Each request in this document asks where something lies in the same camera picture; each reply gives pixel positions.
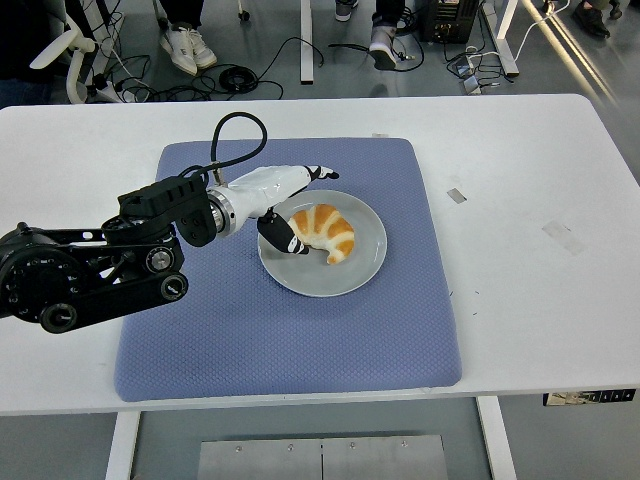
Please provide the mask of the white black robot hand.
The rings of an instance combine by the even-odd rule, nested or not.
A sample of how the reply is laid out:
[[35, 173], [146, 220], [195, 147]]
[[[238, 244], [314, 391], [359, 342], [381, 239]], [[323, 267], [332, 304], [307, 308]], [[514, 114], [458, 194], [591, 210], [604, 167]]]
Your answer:
[[287, 254], [307, 254], [309, 248], [296, 236], [273, 207], [304, 190], [317, 179], [337, 179], [339, 174], [324, 166], [258, 167], [225, 187], [217, 189], [225, 197], [226, 235], [236, 233], [248, 219], [255, 219], [260, 235], [276, 250]]

